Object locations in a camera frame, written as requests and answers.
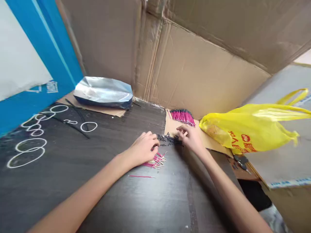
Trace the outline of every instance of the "hand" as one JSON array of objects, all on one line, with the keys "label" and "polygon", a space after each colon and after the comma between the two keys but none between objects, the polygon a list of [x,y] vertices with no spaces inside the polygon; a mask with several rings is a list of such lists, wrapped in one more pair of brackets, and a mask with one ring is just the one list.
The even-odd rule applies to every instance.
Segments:
[{"label": "hand", "polygon": [[160,146],[160,142],[157,140],[156,134],[152,134],[150,131],[143,132],[124,153],[132,167],[136,167],[152,160],[158,152],[158,146]]},{"label": "hand", "polygon": [[188,125],[181,125],[176,128],[178,136],[186,147],[198,155],[202,151],[206,151],[202,140],[194,127]]}]

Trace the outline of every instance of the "pink wire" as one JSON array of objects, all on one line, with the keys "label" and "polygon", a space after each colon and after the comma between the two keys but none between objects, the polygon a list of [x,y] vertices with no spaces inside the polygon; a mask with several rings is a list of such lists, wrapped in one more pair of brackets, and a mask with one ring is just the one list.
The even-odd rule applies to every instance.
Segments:
[{"label": "pink wire", "polygon": [[154,176],[135,176],[135,175],[129,175],[129,177],[155,178]]},{"label": "pink wire", "polygon": [[171,115],[173,120],[195,127],[194,119],[189,112],[179,112],[173,110]]}]

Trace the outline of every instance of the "black wire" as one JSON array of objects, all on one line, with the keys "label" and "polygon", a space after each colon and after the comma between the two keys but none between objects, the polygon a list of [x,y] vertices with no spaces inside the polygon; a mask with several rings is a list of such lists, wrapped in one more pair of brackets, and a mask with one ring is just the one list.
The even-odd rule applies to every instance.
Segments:
[{"label": "black wire", "polygon": [[90,139],[90,137],[89,137],[88,135],[86,135],[83,131],[81,131],[79,128],[77,128],[77,127],[74,126],[73,124],[70,124],[70,123],[68,123],[68,122],[66,122],[66,121],[63,121],[63,120],[61,120],[61,119],[59,119],[59,118],[57,118],[57,117],[55,117],[55,116],[53,116],[52,118],[54,118],[55,120],[58,120],[58,121],[61,122],[61,123],[64,123],[65,125],[70,126],[71,128],[74,128],[75,130],[77,130],[77,131],[79,131],[80,133],[82,133],[85,137],[87,137],[88,139]]},{"label": "black wire", "polygon": [[[83,123],[85,123],[86,121],[85,121],[83,115],[80,113],[80,111],[78,111],[78,109],[76,108],[76,106],[74,106],[74,104],[71,103],[68,99],[65,99],[65,100],[74,108],[74,110],[75,110],[75,111],[77,112],[77,114],[80,116],[80,118],[81,118],[81,120],[83,121]],[[85,126],[86,131],[89,131],[89,130],[88,130],[87,124],[84,124],[83,126]]]},{"label": "black wire", "polygon": [[132,101],[132,103],[133,103],[133,104],[136,104],[137,106],[142,107],[141,105],[139,105],[138,103],[136,103],[136,102],[134,102],[134,101]]}]

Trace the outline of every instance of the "bundle of pink wires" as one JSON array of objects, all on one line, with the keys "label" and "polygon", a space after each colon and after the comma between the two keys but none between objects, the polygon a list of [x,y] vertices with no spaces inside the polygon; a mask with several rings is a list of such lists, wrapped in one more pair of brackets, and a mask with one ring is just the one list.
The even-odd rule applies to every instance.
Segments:
[{"label": "bundle of pink wires", "polygon": [[171,110],[170,112],[173,120],[195,127],[193,116],[191,112],[189,112],[188,110],[174,109]]},{"label": "bundle of pink wires", "polygon": [[166,158],[164,158],[165,154],[166,152],[163,155],[157,153],[153,158],[153,160],[145,162],[143,163],[143,165],[154,169],[160,169],[162,166],[164,166],[164,162],[166,162]]}]

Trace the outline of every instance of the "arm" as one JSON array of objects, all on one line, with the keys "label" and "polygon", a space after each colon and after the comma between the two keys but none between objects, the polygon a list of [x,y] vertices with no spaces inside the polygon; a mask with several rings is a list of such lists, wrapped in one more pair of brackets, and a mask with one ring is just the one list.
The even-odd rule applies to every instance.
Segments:
[{"label": "arm", "polygon": [[206,167],[237,229],[243,233],[272,233],[272,230],[257,210],[233,184],[207,149],[204,148],[196,130],[193,127],[185,125],[178,127],[177,130],[178,136],[185,146],[192,150]]},{"label": "arm", "polygon": [[29,233],[76,232],[107,190],[130,169],[152,160],[158,147],[150,150],[159,144],[156,134],[150,131],[142,133],[130,148],[114,157],[93,178],[32,227]]}]

